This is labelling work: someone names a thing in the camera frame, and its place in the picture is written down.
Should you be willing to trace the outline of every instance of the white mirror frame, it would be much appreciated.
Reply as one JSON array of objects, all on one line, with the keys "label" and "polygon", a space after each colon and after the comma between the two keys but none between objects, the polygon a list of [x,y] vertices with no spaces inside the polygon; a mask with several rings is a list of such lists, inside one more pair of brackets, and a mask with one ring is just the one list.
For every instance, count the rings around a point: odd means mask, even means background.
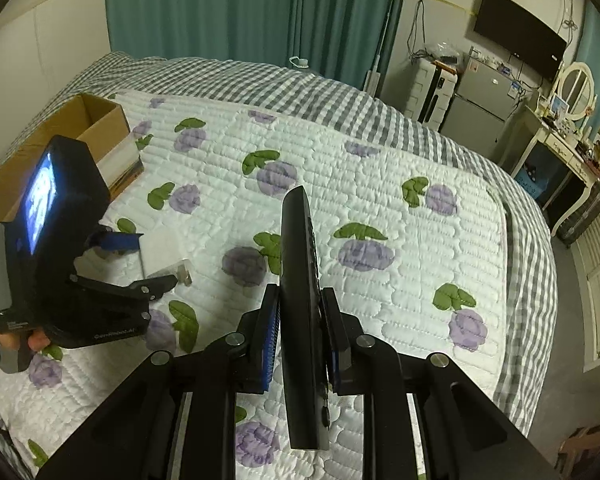
[{"label": "white mirror frame", "polygon": [[[565,68],[562,71],[562,73],[560,74],[560,77],[558,78],[559,82],[558,82],[558,88],[556,90],[556,93],[560,97],[562,97],[562,88],[564,87],[564,82],[566,81],[569,74],[572,72],[584,72],[585,75],[587,76],[587,78],[589,79],[589,85],[591,87],[591,90],[589,92],[589,101],[587,101],[587,104],[584,107],[584,110],[579,114],[567,114],[566,115],[566,118],[570,121],[579,121],[580,119],[584,118],[584,116],[587,114],[587,108],[589,108],[593,104],[593,97],[595,95],[594,86],[593,86],[593,84],[594,84],[593,83],[593,74],[591,73],[591,69],[589,68],[589,65],[587,65],[586,63],[582,63],[579,61],[571,63],[567,68]],[[583,88],[584,88],[584,85],[580,89],[580,94],[578,95],[578,98],[576,99],[576,103],[578,103],[580,101],[580,97],[582,96]]]}]

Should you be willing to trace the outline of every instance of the metal screw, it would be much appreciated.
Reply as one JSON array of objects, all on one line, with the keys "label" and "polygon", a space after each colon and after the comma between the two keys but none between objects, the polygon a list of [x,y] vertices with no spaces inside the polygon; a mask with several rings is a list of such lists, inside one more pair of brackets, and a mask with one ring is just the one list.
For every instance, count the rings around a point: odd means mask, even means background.
[{"label": "metal screw", "polygon": [[375,344],[376,344],[376,338],[374,338],[372,335],[369,335],[369,334],[359,335],[356,338],[356,345],[358,345],[362,348],[371,348]]},{"label": "metal screw", "polygon": [[169,362],[169,352],[164,352],[160,350],[159,352],[154,352],[151,355],[151,364],[156,366],[162,366]]},{"label": "metal screw", "polygon": [[449,358],[444,354],[433,354],[430,359],[431,364],[437,368],[444,368],[449,364]]},{"label": "metal screw", "polygon": [[244,343],[244,336],[240,332],[231,332],[224,338],[224,341],[229,346],[239,346]]}]

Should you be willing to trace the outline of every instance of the cardboard box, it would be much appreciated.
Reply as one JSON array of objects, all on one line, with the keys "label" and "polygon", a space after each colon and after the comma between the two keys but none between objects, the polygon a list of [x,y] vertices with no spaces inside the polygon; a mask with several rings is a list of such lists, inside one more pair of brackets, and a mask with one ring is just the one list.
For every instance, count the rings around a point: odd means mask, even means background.
[{"label": "cardboard box", "polygon": [[51,137],[86,142],[113,200],[142,173],[138,149],[122,107],[89,94],[67,101],[0,166],[0,222],[11,221]]}]

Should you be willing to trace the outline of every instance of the purple flower pattern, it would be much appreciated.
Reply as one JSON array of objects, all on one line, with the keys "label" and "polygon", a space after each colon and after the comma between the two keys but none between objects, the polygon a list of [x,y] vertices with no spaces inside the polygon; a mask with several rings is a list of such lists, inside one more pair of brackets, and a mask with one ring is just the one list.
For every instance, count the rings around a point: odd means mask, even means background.
[{"label": "purple flower pattern", "polygon": [[140,121],[131,132],[136,139],[141,139],[151,129],[151,121]]},{"label": "purple flower pattern", "polygon": [[449,337],[454,345],[475,352],[487,339],[487,326],[480,314],[470,308],[456,310],[449,321]]},{"label": "purple flower pattern", "polygon": [[458,211],[458,203],[454,192],[444,184],[429,186],[425,195],[425,204],[429,209],[444,216]]},{"label": "purple flower pattern", "polygon": [[62,382],[62,367],[55,359],[35,354],[29,363],[29,381],[38,389],[58,386]]},{"label": "purple flower pattern", "polygon": [[279,450],[276,433],[260,422],[252,420],[235,428],[235,459],[243,466],[271,464]]},{"label": "purple flower pattern", "polygon": [[149,101],[149,108],[157,108],[165,101],[164,97],[152,97]]},{"label": "purple flower pattern", "polygon": [[256,178],[261,192],[275,196],[286,193],[298,181],[298,170],[288,162],[276,160],[258,170]]},{"label": "purple flower pattern", "polygon": [[166,350],[172,354],[176,349],[176,333],[171,319],[165,313],[153,308],[149,309],[151,321],[144,334],[144,344],[152,351]]},{"label": "purple flower pattern", "polygon": [[264,256],[253,247],[234,247],[222,257],[222,270],[241,286],[261,285],[267,273]]},{"label": "purple flower pattern", "polygon": [[185,184],[169,197],[169,205],[175,211],[191,214],[200,205],[200,190],[195,184]]},{"label": "purple flower pattern", "polygon": [[269,114],[263,114],[257,110],[249,110],[247,115],[260,124],[271,124],[276,120],[275,116]]},{"label": "purple flower pattern", "polygon": [[394,252],[375,240],[347,240],[338,252],[341,264],[361,272],[385,270],[394,259]]},{"label": "purple flower pattern", "polygon": [[358,144],[357,142],[352,142],[350,140],[347,140],[344,143],[344,149],[351,155],[357,155],[360,158],[365,158],[380,153],[379,148],[374,148],[373,146],[365,146],[364,144]]},{"label": "purple flower pattern", "polygon": [[205,139],[206,131],[202,128],[186,128],[173,142],[173,149],[180,153],[187,153],[192,148],[199,148]]}]

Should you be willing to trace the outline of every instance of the hand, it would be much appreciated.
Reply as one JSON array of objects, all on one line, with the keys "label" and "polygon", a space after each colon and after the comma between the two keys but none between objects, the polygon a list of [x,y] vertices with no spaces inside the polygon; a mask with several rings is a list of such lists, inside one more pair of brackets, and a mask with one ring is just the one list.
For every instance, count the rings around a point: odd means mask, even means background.
[{"label": "hand", "polygon": [[[34,352],[40,352],[45,346],[50,345],[51,341],[41,328],[37,328],[29,336],[28,343],[29,348]],[[0,334],[0,345],[9,350],[17,350],[20,348],[20,335],[15,333]]]}]

